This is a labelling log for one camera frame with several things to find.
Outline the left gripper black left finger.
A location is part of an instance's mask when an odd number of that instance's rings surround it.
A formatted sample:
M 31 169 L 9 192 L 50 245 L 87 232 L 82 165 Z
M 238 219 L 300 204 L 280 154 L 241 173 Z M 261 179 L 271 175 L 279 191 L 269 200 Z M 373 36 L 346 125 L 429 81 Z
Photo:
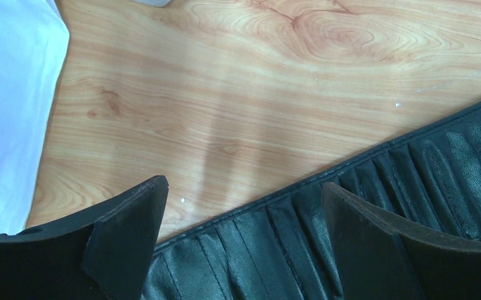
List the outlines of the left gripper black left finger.
M 166 208 L 154 176 L 66 217 L 0 234 L 0 299 L 139 299 Z

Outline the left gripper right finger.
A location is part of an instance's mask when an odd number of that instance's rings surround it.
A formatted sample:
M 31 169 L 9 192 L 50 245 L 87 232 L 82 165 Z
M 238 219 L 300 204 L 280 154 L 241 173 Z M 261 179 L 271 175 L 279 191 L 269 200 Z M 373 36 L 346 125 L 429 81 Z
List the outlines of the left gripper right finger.
M 330 182 L 322 188 L 346 299 L 481 299 L 481 242 L 445 234 Z

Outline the black makeup brush roll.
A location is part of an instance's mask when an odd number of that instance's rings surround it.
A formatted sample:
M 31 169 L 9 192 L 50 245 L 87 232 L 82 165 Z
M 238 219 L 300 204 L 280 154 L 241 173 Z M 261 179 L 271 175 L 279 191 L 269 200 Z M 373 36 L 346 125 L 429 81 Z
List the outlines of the black makeup brush roll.
M 481 299 L 481 102 L 163 242 L 142 299 Z

